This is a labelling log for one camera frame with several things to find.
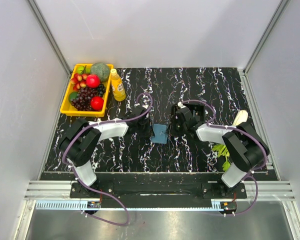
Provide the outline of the blue card holder wallet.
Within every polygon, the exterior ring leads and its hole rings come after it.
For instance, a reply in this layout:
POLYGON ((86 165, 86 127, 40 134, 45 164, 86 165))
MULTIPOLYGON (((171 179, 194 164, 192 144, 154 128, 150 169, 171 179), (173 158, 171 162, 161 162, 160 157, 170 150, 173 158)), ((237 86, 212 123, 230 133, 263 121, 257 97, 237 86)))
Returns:
POLYGON ((155 144, 166 144, 168 140, 168 127, 163 124, 154 124, 152 129, 154 135, 150 138, 150 142, 155 144))

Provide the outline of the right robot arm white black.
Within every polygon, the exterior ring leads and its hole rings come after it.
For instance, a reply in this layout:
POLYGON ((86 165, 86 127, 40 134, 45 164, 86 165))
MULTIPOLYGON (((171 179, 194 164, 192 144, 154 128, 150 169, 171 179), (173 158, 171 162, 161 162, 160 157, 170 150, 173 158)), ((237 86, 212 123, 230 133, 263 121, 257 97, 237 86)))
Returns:
POLYGON ((168 134, 174 137, 189 136, 197 141, 224 145, 232 160, 217 186, 218 194, 229 198, 236 191, 235 186, 248 173, 262 168, 270 154, 269 147, 246 120, 226 126, 212 124, 214 117, 205 120, 205 107, 199 100, 178 102, 171 107, 168 134))

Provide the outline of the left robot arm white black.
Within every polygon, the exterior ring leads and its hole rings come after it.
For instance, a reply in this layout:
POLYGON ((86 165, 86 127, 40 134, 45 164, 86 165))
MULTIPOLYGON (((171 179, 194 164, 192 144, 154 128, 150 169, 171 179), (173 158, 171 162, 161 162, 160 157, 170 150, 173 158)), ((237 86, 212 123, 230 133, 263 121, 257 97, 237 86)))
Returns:
POLYGON ((97 195, 99 186, 91 158, 97 144, 106 139, 124 137, 134 133, 149 136, 151 120, 148 105, 137 105, 123 118, 107 121, 87 121, 78 118, 58 144, 62 162, 68 165, 81 183, 81 192, 88 198, 97 195))

